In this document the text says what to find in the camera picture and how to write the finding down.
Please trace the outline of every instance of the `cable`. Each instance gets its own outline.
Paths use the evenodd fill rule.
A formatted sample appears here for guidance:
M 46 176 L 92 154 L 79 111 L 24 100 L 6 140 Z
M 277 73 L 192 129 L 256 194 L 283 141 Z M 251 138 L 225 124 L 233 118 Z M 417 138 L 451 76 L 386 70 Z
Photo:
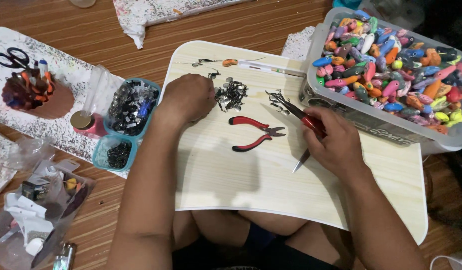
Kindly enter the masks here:
M 431 260 L 431 263 L 429 264 L 429 270 L 433 270 L 433 263 L 436 261 L 436 259 L 438 258 L 447 258 L 448 260 L 453 260 L 459 264 L 461 264 L 462 266 L 462 262 L 461 261 L 458 261 L 457 259 L 453 258 L 453 257 L 450 257 L 450 256 L 444 256 L 444 255 L 439 255 L 439 256 L 436 256 L 434 259 Z

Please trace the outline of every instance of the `red-handled pliers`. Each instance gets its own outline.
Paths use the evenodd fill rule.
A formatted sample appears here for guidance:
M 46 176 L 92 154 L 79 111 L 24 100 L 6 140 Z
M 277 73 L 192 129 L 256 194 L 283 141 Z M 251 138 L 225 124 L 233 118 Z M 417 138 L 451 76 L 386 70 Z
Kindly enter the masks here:
M 260 123 L 260 122 L 258 122 L 256 120 L 248 118 L 246 116 L 232 117 L 232 118 L 230 118 L 228 120 L 228 123 L 230 125 L 250 124 L 250 125 L 256 126 L 260 130 L 266 132 L 265 135 L 261 136 L 256 142 L 254 142 L 252 144 L 245 145 L 245 146 L 233 146 L 233 151 L 236 151 L 236 152 L 249 151 L 249 150 L 257 147 L 258 145 L 260 145 L 265 140 L 272 140 L 273 138 L 271 138 L 271 137 L 281 137 L 281 136 L 286 135 L 286 134 L 282 134 L 282 133 L 277 133 L 278 130 L 282 130 L 282 129 L 284 129 L 284 127 L 269 128 L 270 125 L 262 124 L 262 123 Z

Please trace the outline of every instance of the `jar lid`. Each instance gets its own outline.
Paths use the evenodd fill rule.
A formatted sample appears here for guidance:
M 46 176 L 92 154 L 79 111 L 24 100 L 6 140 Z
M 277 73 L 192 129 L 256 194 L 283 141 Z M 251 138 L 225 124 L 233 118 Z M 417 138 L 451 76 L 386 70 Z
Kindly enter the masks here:
M 78 111 L 71 116 L 71 125 L 77 129 L 87 129 L 88 126 L 92 126 L 92 116 L 81 116 L 82 111 Z

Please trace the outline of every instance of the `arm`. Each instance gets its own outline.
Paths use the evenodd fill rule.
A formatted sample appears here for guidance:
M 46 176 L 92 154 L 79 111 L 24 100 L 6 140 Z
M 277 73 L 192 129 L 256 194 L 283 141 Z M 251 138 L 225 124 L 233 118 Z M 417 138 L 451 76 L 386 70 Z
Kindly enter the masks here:
M 171 269 L 176 156 L 183 127 L 214 107 L 213 82 L 184 75 L 166 86 L 129 172 L 106 269 Z
M 303 136 L 311 155 L 342 184 L 354 248 L 366 269 L 424 270 L 416 242 L 363 161 L 356 128 L 328 109 L 310 107 L 305 112 L 326 127 L 328 136 L 321 142 L 304 125 Z

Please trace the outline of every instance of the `black scissors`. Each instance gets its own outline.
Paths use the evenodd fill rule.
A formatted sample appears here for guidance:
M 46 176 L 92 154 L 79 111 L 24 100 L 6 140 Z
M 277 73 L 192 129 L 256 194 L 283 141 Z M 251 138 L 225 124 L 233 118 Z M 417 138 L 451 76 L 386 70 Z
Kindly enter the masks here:
M 20 48 L 11 47 L 7 49 L 8 54 L 0 52 L 0 57 L 6 58 L 11 64 L 3 63 L 0 61 L 0 65 L 8 68 L 29 68 L 29 56 Z

